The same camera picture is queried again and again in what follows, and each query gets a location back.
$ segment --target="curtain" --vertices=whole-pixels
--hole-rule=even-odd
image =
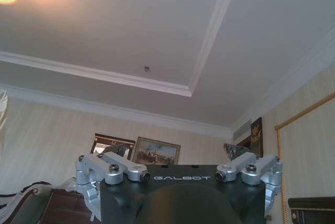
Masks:
[[[5,142],[5,123],[7,118],[7,93],[0,90],[0,159],[2,157],[2,151]]]

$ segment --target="silver metal bracket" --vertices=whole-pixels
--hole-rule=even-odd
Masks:
[[[135,182],[146,182],[150,178],[145,165],[133,163],[113,152],[98,156],[82,155],[76,161],[77,191],[84,195],[86,206],[100,221],[100,182],[105,180],[109,185],[120,184],[124,173]]]
[[[246,152],[225,165],[218,165],[214,175],[220,182],[229,182],[236,180],[236,175],[242,171],[248,164],[254,163],[257,157],[254,153]]]
[[[266,184],[265,216],[274,204],[274,197],[281,191],[283,163],[274,155],[258,159],[255,154],[246,152],[226,165],[218,165],[215,179],[219,182],[236,180],[241,172],[241,180],[247,185]]]

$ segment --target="gold curtain trim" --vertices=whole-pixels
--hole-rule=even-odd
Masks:
[[[304,116],[304,115],[310,113],[311,111],[317,109],[321,105],[324,105],[325,103],[331,101],[333,98],[335,98],[335,92],[332,92],[328,96],[320,99],[319,101],[317,101],[316,103],[307,107],[303,111],[299,112],[298,114],[294,115],[293,117],[289,118],[288,120],[286,120],[283,123],[274,127],[275,131],[277,132],[278,157],[279,157],[280,160],[283,159],[282,140],[281,140],[280,130],[282,128],[284,128],[285,126],[291,124],[292,122],[296,121],[297,119],[301,118],[302,116]],[[284,172],[283,172],[283,176],[282,176],[282,212],[283,212],[283,223],[288,224]]]

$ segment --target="bolt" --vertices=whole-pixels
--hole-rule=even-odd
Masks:
[[[148,173],[148,172],[143,172],[143,173],[140,175],[140,180],[141,180],[142,182],[147,182],[149,179],[150,179],[150,173]]]
[[[256,172],[256,166],[253,164],[247,165],[246,169],[248,172]]]
[[[225,180],[225,178],[226,178],[226,175],[224,173],[221,173],[221,172],[216,172],[214,174],[214,178],[218,182],[223,182]]]
[[[117,164],[109,165],[109,171],[110,172],[117,172],[117,171],[119,171],[119,165],[117,165]]]

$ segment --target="white ceiling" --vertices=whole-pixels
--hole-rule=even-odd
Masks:
[[[0,54],[0,83],[225,126],[335,27],[333,0],[20,0],[0,12],[1,51],[164,81],[192,96],[8,63],[10,54]]]

